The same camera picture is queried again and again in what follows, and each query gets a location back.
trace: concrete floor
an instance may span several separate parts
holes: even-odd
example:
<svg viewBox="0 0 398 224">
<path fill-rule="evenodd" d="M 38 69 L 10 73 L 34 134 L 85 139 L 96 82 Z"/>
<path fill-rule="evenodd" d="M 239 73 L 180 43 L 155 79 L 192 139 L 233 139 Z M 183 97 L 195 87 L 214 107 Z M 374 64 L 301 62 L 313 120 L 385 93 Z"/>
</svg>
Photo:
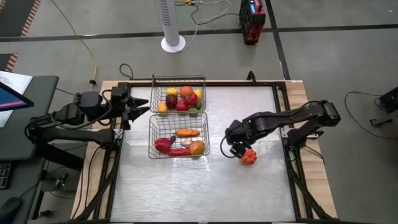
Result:
<svg viewBox="0 0 398 224">
<path fill-rule="evenodd" d="M 156 0 L 56 0 L 79 34 L 158 32 Z M 231 0 L 237 12 L 239 0 Z M 356 26 L 398 23 L 398 2 L 388 0 L 273 0 L 278 27 Z M 198 17 L 210 17 L 225 4 L 203 6 Z M 177 8 L 180 30 L 194 30 L 190 7 Z M 236 16 L 224 17 L 201 29 L 234 29 Z M 43 0 L 28 36 L 72 35 L 64 18 Z M 342 122 L 320 138 L 326 171 L 338 216 L 342 220 L 395 223 L 398 219 L 398 141 L 375 138 L 348 116 L 344 95 L 349 91 L 384 94 L 398 85 L 398 29 L 280 33 L 290 76 L 304 80 L 310 100 L 334 102 Z M 176 55 L 160 48 L 160 37 L 88 40 L 98 63 L 98 83 L 125 79 L 119 65 L 129 63 L 134 77 L 205 75 L 208 79 L 243 79 L 249 70 L 258 79 L 283 79 L 271 33 L 254 46 L 240 34 L 199 35 L 191 47 Z M 77 40 L 0 43 L 0 53 L 18 52 L 14 71 L 28 75 L 58 75 L 59 88 L 86 91 L 93 74 L 88 52 Z M 51 110 L 69 103 L 57 92 Z M 348 102 L 365 127 L 394 136 L 391 126 L 373 129 L 368 120 L 384 112 L 373 98 L 353 95 Z M 47 197 L 44 207 L 55 208 L 64 221 L 73 202 Z M 41 219 L 35 223 L 49 223 Z"/>
</svg>

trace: red battery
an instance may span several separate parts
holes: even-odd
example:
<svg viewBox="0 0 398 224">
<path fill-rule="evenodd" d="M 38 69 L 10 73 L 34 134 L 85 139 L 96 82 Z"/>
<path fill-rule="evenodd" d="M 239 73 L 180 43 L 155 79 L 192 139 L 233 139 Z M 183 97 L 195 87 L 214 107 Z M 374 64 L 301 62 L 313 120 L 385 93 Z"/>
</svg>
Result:
<svg viewBox="0 0 398 224">
<path fill-rule="evenodd" d="M 245 44 L 252 45 L 259 41 L 265 23 L 266 12 L 261 0 L 242 0 L 239 28 L 242 30 Z"/>
</svg>

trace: keyboard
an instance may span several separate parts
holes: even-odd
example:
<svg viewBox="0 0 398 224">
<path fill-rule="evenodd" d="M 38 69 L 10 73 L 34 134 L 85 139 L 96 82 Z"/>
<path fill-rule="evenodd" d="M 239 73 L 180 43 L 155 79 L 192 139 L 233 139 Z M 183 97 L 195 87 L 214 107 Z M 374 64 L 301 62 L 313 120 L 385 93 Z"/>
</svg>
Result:
<svg viewBox="0 0 398 224">
<path fill-rule="evenodd" d="M 12 164 L 10 162 L 0 162 L 0 190 L 6 190 L 11 183 Z"/>
</svg>

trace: computer monitor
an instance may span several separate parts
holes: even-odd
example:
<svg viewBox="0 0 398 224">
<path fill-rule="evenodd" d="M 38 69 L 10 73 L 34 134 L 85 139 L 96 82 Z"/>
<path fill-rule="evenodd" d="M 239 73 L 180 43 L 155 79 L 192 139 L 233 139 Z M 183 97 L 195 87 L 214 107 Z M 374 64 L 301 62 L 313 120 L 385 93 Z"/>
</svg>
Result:
<svg viewBox="0 0 398 224">
<path fill-rule="evenodd" d="M 30 99 L 0 82 L 0 111 L 16 110 L 33 106 Z"/>
</svg>

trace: metal wire basket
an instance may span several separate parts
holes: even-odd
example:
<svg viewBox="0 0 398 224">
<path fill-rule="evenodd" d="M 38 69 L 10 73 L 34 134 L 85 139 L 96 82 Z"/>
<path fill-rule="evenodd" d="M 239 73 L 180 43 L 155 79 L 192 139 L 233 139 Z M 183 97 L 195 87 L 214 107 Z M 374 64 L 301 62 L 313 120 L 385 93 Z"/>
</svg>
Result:
<svg viewBox="0 0 398 224">
<path fill-rule="evenodd" d="M 152 80 L 152 91 L 150 93 L 150 110 L 158 113 L 159 103 L 166 102 L 166 90 L 168 88 L 176 88 L 178 90 L 178 101 L 183 101 L 183 98 L 180 96 L 180 90 L 183 86 L 190 86 L 193 91 L 201 90 L 201 109 L 199 111 L 204 111 L 206 109 L 206 78 L 204 76 L 154 77 Z M 191 111 L 177 110 L 169 110 L 168 112 L 191 113 Z"/>
<path fill-rule="evenodd" d="M 203 141 L 205 143 L 205 152 L 202 155 L 182 156 L 198 157 L 207 156 L 210 153 L 210 141 L 208 131 L 207 114 L 198 112 L 197 114 L 177 114 L 170 113 L 167 116 L 155 114 L 149 120 L 149 143 L 148 156 L 151 159 L 176 158 L 160 153 L 155 148 L 155 141 L 159 138 L 171 138 L 178 129 L 194 129 L 200 132 L 197 137 L 192 137 L 192 141 Z M 180 144 L 187 138 L 176 138 L 171 149 L 182 148 Z"/>
</svg>

